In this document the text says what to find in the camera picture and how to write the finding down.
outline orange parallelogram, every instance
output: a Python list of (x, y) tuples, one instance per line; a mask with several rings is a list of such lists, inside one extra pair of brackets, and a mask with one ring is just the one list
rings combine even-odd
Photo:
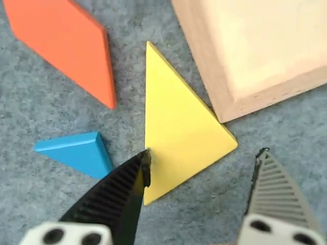
[(107, 107), (116, 106), (106, 29), (73, 0), (4, 0), (16, 37)]

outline ribbed gripper pad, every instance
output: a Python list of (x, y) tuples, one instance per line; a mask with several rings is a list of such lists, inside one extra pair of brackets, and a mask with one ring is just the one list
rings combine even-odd
[(266, 215), (321, 231), (296, 183), (269, 149), (262, 149), (256, 156), (247, 213)]
[(140, 210), (134, 209), (141, 208), (144, 187), (150, 185), (150, 161), (148, 150), (126, 161), (89, 190), (60, 221), (103, 224), (115, 236), (124, 212), (138, 212), (138, 219)]

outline blue-gray carpet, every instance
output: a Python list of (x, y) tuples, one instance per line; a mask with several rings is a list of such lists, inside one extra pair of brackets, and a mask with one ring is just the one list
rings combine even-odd
[[(119, 106), (111, 111), (17, 41), (0, 4), (0, 238), (56, 220), (96, 183), (33, 152), (39, 139), (101, 131), (114, 166), (144, 149), (145, 45), (151, 40), (209, 105), (169, 1), (80, 0), (108, 28)], [(234, 240), (263, 146), (299, 183), (327, 230), (327, 86), (226, 124), (239, 148), (142, 209), (136, 244)]]

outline wooden frame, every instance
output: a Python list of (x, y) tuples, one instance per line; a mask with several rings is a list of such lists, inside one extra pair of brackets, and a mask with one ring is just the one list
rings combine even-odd
[[(327, 1), (172, 0), (172, 4), (220, 122), (327, 82)], [(261, 60), (272, 69), (265, 71), (268, 66), (263, 67)], [(247, 73), (251, 65), (255, 76)], [(258, 83), (247, 89), (246, 80)]]

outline blue triangle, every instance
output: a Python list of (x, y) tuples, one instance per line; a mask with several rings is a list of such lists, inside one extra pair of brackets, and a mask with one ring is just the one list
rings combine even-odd
[(96, 179), (112, 170), (99, 132), (40, 140), (34, 150)]

